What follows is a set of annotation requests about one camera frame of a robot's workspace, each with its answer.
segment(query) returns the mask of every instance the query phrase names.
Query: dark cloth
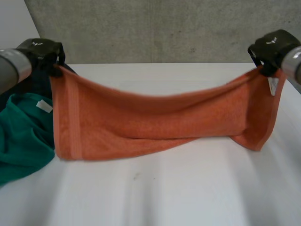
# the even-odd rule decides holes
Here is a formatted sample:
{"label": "dark cloth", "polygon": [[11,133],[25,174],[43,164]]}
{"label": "dark cloth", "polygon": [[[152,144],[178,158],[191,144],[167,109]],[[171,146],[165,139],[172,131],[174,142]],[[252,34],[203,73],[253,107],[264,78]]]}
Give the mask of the dark cloth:
{"label": "dark cloth", "polygon": [[[68,65],[66,69],[74,72]],[[49,76],[45,71],[34,70],[27,79],[0,95],[0,112],[5,108],[12,94],[34,93],[52,99]]]}

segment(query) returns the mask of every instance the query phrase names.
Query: silver metal cylinder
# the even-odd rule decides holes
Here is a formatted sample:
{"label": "silver metal cylinder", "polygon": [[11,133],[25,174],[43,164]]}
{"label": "silver metal cylinder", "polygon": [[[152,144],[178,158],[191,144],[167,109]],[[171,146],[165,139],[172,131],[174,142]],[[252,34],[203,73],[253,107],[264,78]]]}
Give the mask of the silver metal cylinder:
{"label": "silver metal cylinder", "polygon": [[296,76],[300,64],[301,64],[301,46],[292,49],[284,57],[281,64],[281,69],[287,76],[296,79],[297,82],[300,83],[300,79]]}
{"label": "silver metal cylinder", "polygon": [[0,49],[0,94],[32,73],[29,59],[15,49]]}
{"label": "silver metal cylinder", "polygon": [[0,49],[0,57],[8,60],[18,73],[18,83],[26,79],[32,73],[32,65],[29,59],[15,49]]}

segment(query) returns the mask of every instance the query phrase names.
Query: towel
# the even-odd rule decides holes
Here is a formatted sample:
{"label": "towel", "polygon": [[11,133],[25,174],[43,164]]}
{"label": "towel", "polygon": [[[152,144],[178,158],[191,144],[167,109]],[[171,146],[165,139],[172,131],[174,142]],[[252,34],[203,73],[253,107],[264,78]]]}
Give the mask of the towel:
{"label": "towel", "polygon": [[208,90],[150,97],[111,89],[61,67],[51,78],[56,154],[110,160],[166,150],[200,137],[230,136],[259,151],[273,131],[285,75],[276,93],[256,68]]}
{"label": "towel", "polygon": [[54,157],[53,116],[37,107],[46,97],[13,94],[0,112],[0,185],[28,176]]}

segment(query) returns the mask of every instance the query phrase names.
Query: white wall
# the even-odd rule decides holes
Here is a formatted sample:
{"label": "white wall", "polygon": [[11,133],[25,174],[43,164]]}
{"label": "white wall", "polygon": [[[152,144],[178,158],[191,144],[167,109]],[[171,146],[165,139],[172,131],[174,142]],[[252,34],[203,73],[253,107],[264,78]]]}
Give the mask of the white wall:
{"label": "white wall", "polygon": [[0,0],[0,49],[40,37],[23,0]]}

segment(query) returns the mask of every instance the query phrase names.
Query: orange towel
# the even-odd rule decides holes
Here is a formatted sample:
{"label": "orange towel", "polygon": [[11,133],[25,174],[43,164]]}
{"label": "orange towel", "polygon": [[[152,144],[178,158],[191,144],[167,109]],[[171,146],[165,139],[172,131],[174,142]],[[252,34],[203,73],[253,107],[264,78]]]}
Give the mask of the orange towel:
{"label": "orange towel", "polygon": [[226,85],[168,97],[104,87],[61,67],[51,78],[55,150],[68,160],[150,154],[200,137],[230,136],[259,151],[274,128],[285,75],[273,97],[254,69]]}

